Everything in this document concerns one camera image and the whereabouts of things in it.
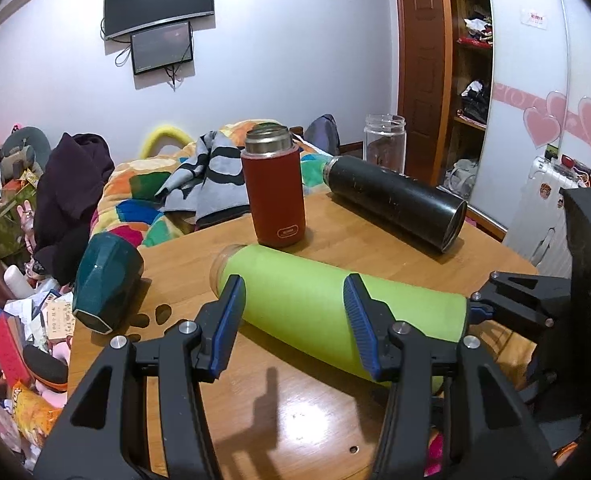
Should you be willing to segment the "colourful patchwork blanket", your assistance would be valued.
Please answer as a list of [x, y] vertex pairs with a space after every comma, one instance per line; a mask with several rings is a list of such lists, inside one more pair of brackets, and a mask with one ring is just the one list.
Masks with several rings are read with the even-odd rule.
[[166, 214], [154, 200], [166, 178], [195, 153], [196, 144], [194, 139], [180, 148], [164, 141], [151, 157], [121, 162], [104, 187], [90, 233], [111, 232], [135, 247], [152, 247], [197, 231], [193, 214]]

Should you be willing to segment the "green sleeved glass bottle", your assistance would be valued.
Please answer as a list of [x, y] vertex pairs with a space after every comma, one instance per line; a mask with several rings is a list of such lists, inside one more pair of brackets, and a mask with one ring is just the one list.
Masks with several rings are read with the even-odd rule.
[[[244, 279], [244, 320], [312, 358], [368, 380], [343, 304], [348, 270], [261, 245], [233, 244], [220, 252], [210, 285], [221, 295], [232, 274]], [[456, 342], [466, 333], [464, 296], [361, 274], [369, 295], [388, 304], [395, 318], [425, 336]]]

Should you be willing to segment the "yellow curved pillow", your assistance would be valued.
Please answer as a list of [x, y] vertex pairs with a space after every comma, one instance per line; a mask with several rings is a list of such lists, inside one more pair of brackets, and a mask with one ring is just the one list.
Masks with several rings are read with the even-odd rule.
[[148, 158], [154, 154], [154, 150], [158, 148], [164, 141], [171, 141], [177, 144], [180, 148], [184, 148], [194, 139], [180, 128], [170, 125], [163, 125], [155, 128], [154, 131], [148, 134], [144, 143], [140, 147], [139, 157]]

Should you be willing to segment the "green basket of toys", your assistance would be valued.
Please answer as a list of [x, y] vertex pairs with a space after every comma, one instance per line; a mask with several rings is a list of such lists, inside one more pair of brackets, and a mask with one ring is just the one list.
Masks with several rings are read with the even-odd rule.
[[24, 251], [23, 214], [25, 203], [35, 204], [38, 180], [52, 149], [42, 130], [34, 127], [12, 128], [0, 142], [0, 258]]

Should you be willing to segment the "red thermos cup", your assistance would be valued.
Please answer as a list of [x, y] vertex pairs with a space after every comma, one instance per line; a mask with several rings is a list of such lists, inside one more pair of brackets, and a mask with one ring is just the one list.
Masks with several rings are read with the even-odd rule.
[[300, 152], [286, 126], [260, 122], [241, 152], [250, 211], [261, 245], [284, 248], [305, 234]]

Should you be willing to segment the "brown wooden door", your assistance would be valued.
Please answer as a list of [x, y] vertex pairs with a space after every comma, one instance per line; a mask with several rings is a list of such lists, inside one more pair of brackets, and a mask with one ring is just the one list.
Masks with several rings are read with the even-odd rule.
[[406, 120], [405, 172], [439, 183], [451, 84], [451, 0], [397, 0], [399, 11], [399, 108]]

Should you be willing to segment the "dark green faceted cup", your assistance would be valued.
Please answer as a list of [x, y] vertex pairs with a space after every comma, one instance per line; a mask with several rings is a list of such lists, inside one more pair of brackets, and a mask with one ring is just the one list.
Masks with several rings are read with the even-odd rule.
[[144, 259], [130, 242], [111, 232], [95, 234], [76, 272], [73, 315], [95, 333], [114, 332], [143, 270]]

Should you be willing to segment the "black thermos bottle lying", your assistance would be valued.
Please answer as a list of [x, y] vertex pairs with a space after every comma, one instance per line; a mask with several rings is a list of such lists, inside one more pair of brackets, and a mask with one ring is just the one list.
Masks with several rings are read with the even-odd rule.
[[323, 168], [329, 190], [410, 232], [440, 252], [458, 237], [467, 213], [462, 198], [351, 156], [335, 156]]

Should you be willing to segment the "white suitcase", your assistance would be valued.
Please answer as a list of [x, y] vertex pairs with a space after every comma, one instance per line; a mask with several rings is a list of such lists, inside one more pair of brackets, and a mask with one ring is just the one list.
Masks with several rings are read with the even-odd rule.
[[572, 257], [562, 191], [583, 187], [581, 179], [568, 168], [536, 157], [503, 244], [529, 260], [539, 274], [569, 278]]

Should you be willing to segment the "dark purple clothing pile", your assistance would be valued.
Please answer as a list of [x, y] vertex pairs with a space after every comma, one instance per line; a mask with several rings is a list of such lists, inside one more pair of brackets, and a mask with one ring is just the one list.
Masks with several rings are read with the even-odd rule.
[[75, 280], [113, 170], [108, 144], [95, 133], [64, 133], [49, 155], [36, 192], [33, 259], [61, 285]]

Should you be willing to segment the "clear glass jar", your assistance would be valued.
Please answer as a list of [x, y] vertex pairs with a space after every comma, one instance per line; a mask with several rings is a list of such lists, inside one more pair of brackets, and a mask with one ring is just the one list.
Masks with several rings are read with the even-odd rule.
[[406, 120], [392, 114], [370, 114], [365, 119], [363, 159], [402, 174], [406, 162]]

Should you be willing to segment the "grey black white cloth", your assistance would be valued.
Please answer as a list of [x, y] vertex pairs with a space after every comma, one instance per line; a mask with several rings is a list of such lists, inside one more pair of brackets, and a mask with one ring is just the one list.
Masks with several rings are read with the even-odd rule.
[[188, 157], [158, 189], [161, 211], [193, 214], [197, 229], [250, 212], [241, 151], [221, 131], [204, 134]]

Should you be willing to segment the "small wall monitor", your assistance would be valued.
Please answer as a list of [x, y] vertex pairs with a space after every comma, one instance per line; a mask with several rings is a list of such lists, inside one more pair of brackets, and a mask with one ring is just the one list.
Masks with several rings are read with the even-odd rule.
[[192, 25], [189, 22], [163, 24], [131, 35], [132, 66], [135, 75], [192, 62]]

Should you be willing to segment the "wooden shelf cabinet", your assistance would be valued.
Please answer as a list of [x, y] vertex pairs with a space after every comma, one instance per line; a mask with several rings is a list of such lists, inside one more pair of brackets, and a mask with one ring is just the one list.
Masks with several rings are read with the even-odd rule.
[[493, 73], [491, 0], [452, 0], [451, 137], [443, 185], [468, 200], [481, 164]]

